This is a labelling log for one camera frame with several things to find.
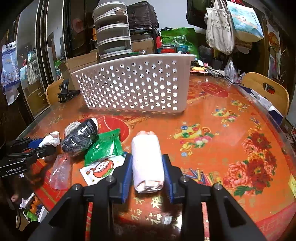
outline canvas tote bag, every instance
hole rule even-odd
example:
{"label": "canvas tote bag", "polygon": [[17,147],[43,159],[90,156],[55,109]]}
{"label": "canvas tote bag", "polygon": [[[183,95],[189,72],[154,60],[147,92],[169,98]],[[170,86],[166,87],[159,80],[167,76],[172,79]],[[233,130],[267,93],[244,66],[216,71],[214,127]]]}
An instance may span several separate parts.
{"label": "canvas tote bag", "polygon": [[207,7],[206,43],[214,49],[229,55],[235,38],[231,16],[223,0],[215,0],[213,8]]}

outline screw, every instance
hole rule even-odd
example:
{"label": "screw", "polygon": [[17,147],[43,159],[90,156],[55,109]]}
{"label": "screw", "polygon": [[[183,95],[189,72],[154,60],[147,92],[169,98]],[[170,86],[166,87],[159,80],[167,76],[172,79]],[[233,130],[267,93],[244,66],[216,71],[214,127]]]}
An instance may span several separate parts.
{"label": "screw", "polygon": [[113,182],[114,180],[115,180],[115,177],[113,177],[113,176],[106,177],[106,181],[109,183]]}
{"label": "screw", "polygon": [[180,177],[180,181],[186,183],[189,181],[189,178],[187,176],[183,175],[182,177]]}
{"label": "screw", "polygon": [[220,183],[215,183],[214,188],[216,188],[218,191],[221,190],[223,188],[223,186]]}
{"label": "screw", "polygon": [[72,188],[73,188],[75,191],[77,191],[77,190],[79,190],[80,188],[82,188],[82,185],[81,185],[81,184],[74,184],[74,185],[72,186]]}

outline round table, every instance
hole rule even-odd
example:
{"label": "round table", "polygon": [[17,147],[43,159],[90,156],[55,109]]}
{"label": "round table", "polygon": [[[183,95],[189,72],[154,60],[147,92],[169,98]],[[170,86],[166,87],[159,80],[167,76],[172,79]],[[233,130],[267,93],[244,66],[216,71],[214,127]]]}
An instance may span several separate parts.
{"label": "round table", "polygon": [[[222,183],[267,239],[277,240],[296,212],[288,185],[290,175],[296,176],[295,158],[264,108],[242,88],[228,84],[191,75],[187,108],[180,114],[91,110],[77,96],[53,105],[21,136],[40,138],[59,131],[63,138],[69,123],[96,117],[101,132],[120,128],[123,150],[131,152],[131,140],[139,131],[153,131],[172,165],[192,178],[192,170],[203,172],[206,185]],[[80,158],[74,161],[71,184],[86,186]],[[48,210],[66,192],[49,186],[50,173],[51,165],[39,159],[27,175]],[[131,188],[126,204],[113,205],[115,231],[128,237],[174,239],[180,233],[181,208],[170,205],[163,191],[139,195]],[[204,218],[207,236],[206,213]]]}

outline black clamp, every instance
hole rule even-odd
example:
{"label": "black clamp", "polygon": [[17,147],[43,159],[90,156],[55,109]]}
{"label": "black clamp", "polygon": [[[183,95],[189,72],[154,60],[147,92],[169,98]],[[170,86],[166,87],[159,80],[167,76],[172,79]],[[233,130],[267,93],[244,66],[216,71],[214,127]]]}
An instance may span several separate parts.
{"label": "black clamp", "polygon": [[62,84],[59,85],[59,89],[61,90],[61,93],[58,93],[57,97],[59,98],[60,103],[64,103],[80,93],[79,90],[69,91],[68,87],[69,87],[69,79],[63,80]]}

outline rolled white towel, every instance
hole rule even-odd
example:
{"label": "rolled white towel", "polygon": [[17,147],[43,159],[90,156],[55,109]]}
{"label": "rolled white towel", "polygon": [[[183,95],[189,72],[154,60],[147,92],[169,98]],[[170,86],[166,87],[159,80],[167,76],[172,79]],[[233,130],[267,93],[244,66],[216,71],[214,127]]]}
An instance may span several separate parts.
{"label": "rolled white towel", "polygon": [[154,132],[140,131],[131,143],[133,183],[139,193],[161,190],[164,183],[159,141]]}

